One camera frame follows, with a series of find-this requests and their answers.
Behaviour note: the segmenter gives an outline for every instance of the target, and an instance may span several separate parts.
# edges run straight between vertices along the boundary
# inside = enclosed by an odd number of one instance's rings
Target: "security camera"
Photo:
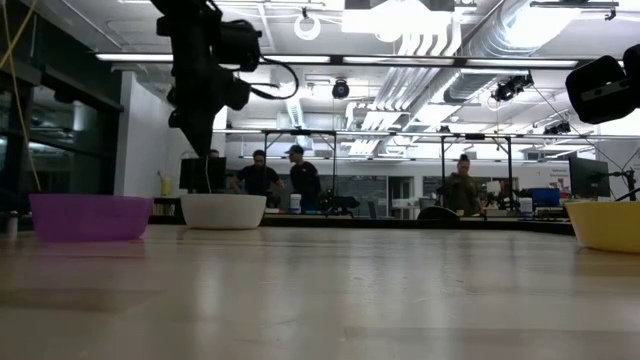
[[[349,97],[349,85],[347,85],[347,80],[338,79],[336,80],[336,84],[333,86],[333,98],[342,100]]]

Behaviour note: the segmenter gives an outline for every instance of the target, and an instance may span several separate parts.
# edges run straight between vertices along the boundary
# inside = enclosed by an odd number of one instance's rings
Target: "white container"
[[[300,202],[302,201],[302,195],[300,194],[291,194],[289,198],[289,212],[292,214],[300,214],[302,212],[302,206]]]
[[[533,199],[532,198],[520,198],[520,213],[524,217],[533,216]]]
[[[187,226],[194,229],[248,230],[260,225],[266,196],[189,194],[180,198]]]

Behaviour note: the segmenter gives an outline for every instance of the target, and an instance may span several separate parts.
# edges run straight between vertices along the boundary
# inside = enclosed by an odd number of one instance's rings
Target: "ceiling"
[[[74,35],[96,52],[170,52],[166,38],[155,35],[156,19],[160,13],[150,4],[124,4],[121,0],[47,0],[41,1],[39,12]],[[477,10],[462,16],[462,37],[468,33],[494,7],[499,0],[475,0]],[[629,0],[622,3],[634,4]],[[311,41],[300,39],[294,32],[294,22],[299,9],[260,9],[255,7],[223,7],[225,20],[245,18],[265,36],[260,40],[263,53],[279,54],[396,54],[400,41],[382,42],[372,34],[343,33],[338,24],[341,16],[340,1],[326,2],[327,9],[310,11],[324,17],[320,35]],[[557,37],[540,48],[534,55],[567,58],[597,57],[611,54],[620,57],[628,47],[640,42],[640,6],[625,7],[618,18],[604,21],[606,12],[590,11],[574,19]],[[159,96],[163,96],[171,84],[170,66],[135,66],[138,77]],[[334,113],[344,115],[350,101],[333,100],[330,93],[336,78],[346,78],[352,89],[353,100],[360,97],[374,98],[384,84],[389,68],[383,67],[330,67],[299,66],[296,73],[305,85],[313,83],[314,89],[301,99],[305,112]],[[277,73],[281,81],[287,75]],[[564,90],[567,72],[535,71],[532,73],[536,87],[557,110],[570,107]],[[274,71],[269,66],[259,68],[253,74],[241,74],[248,81],[271,81]],[[496,111],[495,104],[480,96],[475,106],[463,106],[455,113],[459,124],[485,123],[486,128],[496,122],[506,124],[531,124],[555,113],[537,92],[527,91],[516,101]],[[281,101],[265,101],[252,98],[242,111],[230,112],[230,119],[273,119],[279,112],[286,112]],[[576,122],[579,129],[589,127]]]

